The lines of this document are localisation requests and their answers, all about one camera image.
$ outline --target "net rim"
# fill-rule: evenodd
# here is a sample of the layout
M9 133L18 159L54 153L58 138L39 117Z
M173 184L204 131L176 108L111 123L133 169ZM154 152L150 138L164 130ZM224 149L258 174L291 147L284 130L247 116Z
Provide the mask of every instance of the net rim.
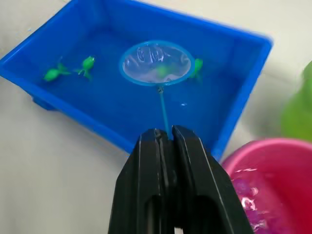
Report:
M161 44L161 45L165 45L165 46L170 46L170 47L174 47L178 50L180 50L181 52L183 52L184 54L186 54L186 56L189 58L189 60L191 61L191 67L189 69L189 71L181 76L179 79L175 79L169 82L163 82L163 83L149 83L149 82L143 82L143 81L139 81L136 79L131 78L130 76L128 76L124 70L123 70L123 63L125 61L125 58L130 55L135 49L137 49L138 47L142 47L142 46L146 46L149 44ZM138 85L142 85L142 86L168 86L168 85L173 85L173 84L178 84L184 80L186 80L188 77L190 77L190 75L193 73L193 71L195 70L195 59L193 58L193 56L183 47L169 42L169 41L165 41L165 40L149 40L149 41L145 41L139 44L136 44L132 47L130 47L128 50L126 50L125 53L123 53L123 55L121 56L120 60L119 60L119 71L122 74L122 76L124 78L126 78L128 81L134 83L134 84L138 84Z

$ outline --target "green object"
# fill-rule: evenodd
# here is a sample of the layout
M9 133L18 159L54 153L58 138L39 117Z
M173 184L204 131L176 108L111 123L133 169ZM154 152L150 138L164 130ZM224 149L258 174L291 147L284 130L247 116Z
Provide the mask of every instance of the green object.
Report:
M47 74L44 76L44 80L51 82L56 80L60 75L69 75L70 72L67 72L67 68L64 67L61 63L58 64L57 69L50 69Z
M287 103L281 118L282 135L312 142L312 62L303 71L303 84Z
M170 73L170 71L170 67L161 65L157 68L158 77L164 79Z
M197 58L195 59L195 69L193 71L193 73L190 75L190 78L195 78L198 76L198 72L201 70L201 68L203 67L203 60Z
M81 70L75 70L75 71L78 72L78 75L80 75L82 72L84 72L83 76L87 77L89 80L92 80L92 77L91 77L89 71L93 68L95 60L96 59L94 57L89 56L88 58L86 58L82 62L82 69Z

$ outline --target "black clamp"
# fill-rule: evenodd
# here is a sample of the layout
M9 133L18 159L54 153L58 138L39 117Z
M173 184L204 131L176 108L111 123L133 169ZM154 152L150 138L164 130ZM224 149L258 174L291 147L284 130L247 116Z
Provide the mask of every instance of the black clamp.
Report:
M143 133L116 181L109 234L253 234L227 173L201 139Z

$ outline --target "water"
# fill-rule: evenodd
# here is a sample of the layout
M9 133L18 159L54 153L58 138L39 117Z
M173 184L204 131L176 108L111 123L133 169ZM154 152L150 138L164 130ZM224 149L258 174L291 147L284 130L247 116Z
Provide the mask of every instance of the water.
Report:
M73 73L50 83L41 80L38 85L134 144L147 129L165 128L157 88L133 84L118 69L123 53L140 42L111 31L95 31L61 58L73 71L80 69L87 57L95 57L92 81ZM230 74L221 72L213 61L200 59L204 64L202 81L186 80L165 87L164 99L169 125L194 130L209 147L217 140L241 83L227 85Z
M255 234L295 234L289 211L267 181L271 176L247 169L231 179Z

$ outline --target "blue stick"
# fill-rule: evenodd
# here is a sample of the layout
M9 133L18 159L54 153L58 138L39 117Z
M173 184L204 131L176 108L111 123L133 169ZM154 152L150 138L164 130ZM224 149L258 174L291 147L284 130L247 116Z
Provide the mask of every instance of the blue stick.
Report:
M167 135L170 136L171 132L169 131L168 117L167 117L167 112L166 112L166 107L165 107L164 96L163 96L163 92L164 92L163 87L159 87L158 92L160 95L160 102L161 102L161 108L162 108L162 115L164 117L164 122L165 122L165 129L166 129Z

